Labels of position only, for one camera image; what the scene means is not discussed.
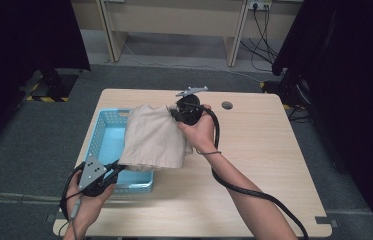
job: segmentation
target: power outlet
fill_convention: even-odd
[[[258,4],[257,11],[268,11],[271,9],[271,0],[249,0],[248,8],[254,10],[254,4]]]

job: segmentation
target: beige cloth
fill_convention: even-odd
[[[167,107],[142,105],[129,113],[119,164],[132,171],[181,168],[192,153]]]

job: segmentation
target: person's right hand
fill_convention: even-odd
[[[203,106],[211,109],[210,105],[204,104]],[[177,127],[185,134],[190,145],[199,152],[208,153],[217,150],[214,146],[214,122],[205,111],[195,125],[189,126],[179,122]]]

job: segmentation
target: blue basket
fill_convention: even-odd
[[[124,149],[124,133],[130,110],[117,108],[103,109],[99,112],[85,161],[87,156],[94,156],[105,165],[120,159]],[[152,185],[153,171],[123,170],[118,175],[114,191],[117,193],[151,192]]]

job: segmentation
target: wooden table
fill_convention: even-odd
[[[107,89],[102,92],[77,160],[84,159],[102,108],[172,105],[179,91]],[[221,126],[219,149],[246,176],[283,202],[304,224],[310,237],[327,237],[329,224],[285,111],[276,95],[202,92]],[[229,101],[233,109],[221,103]],[[300,229],[287,218],[298,236]],[[57,220],[54,232],[66,221]],[[250,237],[226,189],[212,177],[204,157],[193,154],[176,170],[154,174],[151,193],[113,195],[88,236]]]

